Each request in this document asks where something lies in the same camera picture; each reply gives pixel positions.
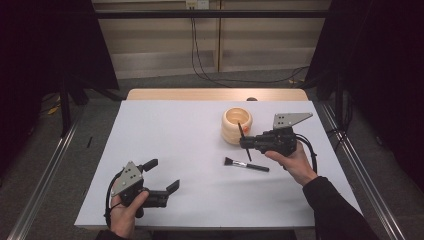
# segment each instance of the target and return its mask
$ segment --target brush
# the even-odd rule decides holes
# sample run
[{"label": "brush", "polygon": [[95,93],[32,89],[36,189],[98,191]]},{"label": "brush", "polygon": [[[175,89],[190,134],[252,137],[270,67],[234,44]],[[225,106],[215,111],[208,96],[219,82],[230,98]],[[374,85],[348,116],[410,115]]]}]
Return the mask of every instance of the brush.
[{"label": "brush", "polygon": [[262,167],[262,166],[258,166],[258,165],[254,165],[254,164],[250,164],[250,163],[235,161],[235,160],[232,160],[231,158],[228,158],[228,157],[225,158],[224,165],[226,165],[226,166],[232,165],[232,166],[238,166],[238,167],[244,167],[244,168],[250,168],[250,169],[255,169],[255,170],[259,170],[259,171],[269,172],[269,168],[267,168],[267,167]]}]

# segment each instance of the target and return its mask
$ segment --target black sleeve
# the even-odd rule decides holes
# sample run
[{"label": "black sleeve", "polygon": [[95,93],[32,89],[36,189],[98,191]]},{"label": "black sleeve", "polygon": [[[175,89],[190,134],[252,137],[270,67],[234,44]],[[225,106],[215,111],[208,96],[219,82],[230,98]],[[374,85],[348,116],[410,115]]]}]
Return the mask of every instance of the black sleeve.
[{"label": "black sleeve", "polygon": [[315,178],[303,187],[303,193],[315,212],[316,229],[323,240],[378,239],[364,217],[327,178]]},{"label": "black sleeve", "polygon": [[102,230],[97,234],[96,240],[128,240],[126,238],[122,238],[110,230]]}]

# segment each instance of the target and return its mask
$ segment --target white tabletop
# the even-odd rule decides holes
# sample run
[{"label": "white tabletop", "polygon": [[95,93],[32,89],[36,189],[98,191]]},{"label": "white tabletop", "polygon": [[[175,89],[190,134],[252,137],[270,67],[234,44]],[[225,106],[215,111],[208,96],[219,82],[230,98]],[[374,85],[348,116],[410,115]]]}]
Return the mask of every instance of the white tabletop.
[{"label": "white tabletop", "polygon": [[251,135],[272,129],[275,113],[311,112],[296,126],[317,153],[318,174],[328,177],[340,194],[360,208],[310,101],[234,102],[160,101],[122,102],[103,156],[75,225],[106,226],[104,202],[113,176],[128,161],[136,165],[153,158],[159,165],[144,173],[145,187],[164,190],[180,179],[166,208],[145,209],[137,227],[149,229],[285,229],[314,226],[313,211],[288,172],[257,150],[253,164],[260,172],[224,166],[224,158],[248,162],[246,151],[226,143],[220,135],[222,114],[243,107],[253,117]]}]

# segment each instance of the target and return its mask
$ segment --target human hand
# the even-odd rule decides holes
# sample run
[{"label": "human hand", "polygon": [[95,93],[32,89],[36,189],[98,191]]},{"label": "human hand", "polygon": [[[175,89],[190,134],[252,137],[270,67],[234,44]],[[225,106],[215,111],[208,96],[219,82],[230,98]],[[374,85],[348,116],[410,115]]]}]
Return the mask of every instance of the human hand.
[{"label": "human hand", "polygon": [[[135,213],[138,208],[146,201],[149,196],[148,191],[142,191],[130,206],[125,207],[120,204],[114,207],[110,213],[111,225],[110,230],[116,235],[123,238],[131,238],[135,227]],[[111,206],[121,203],[121,197],[116,195],[110,201]]]},{"label": "human hand", "polygon": [[294,180],[302,186],[312,181],[318,175],[312,170],[300,141],[297,141],[296,151],[285,157],[275,151],[267,151],[265,156],[284,166]]}]

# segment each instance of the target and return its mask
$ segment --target metal bracket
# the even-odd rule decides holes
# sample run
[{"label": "metal bracket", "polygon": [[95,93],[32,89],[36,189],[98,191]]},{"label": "metal bracket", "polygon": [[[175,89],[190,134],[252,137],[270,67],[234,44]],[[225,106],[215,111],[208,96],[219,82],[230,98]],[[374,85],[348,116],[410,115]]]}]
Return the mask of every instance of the metal bracket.
[{"label": "metal bracket", "polygon": [[118,195],[142,179],[143,174],[141,174],[138,167],[132,161],[128,162],[127,166],[124,168],[124,170],[122,170],[121,176],[113,186],[111,196],[114,197]]},{"label": "metal bracket", "polygon": [[312,113],[278,113],[274,116],[273,128],[287,128],[312,117]]}]

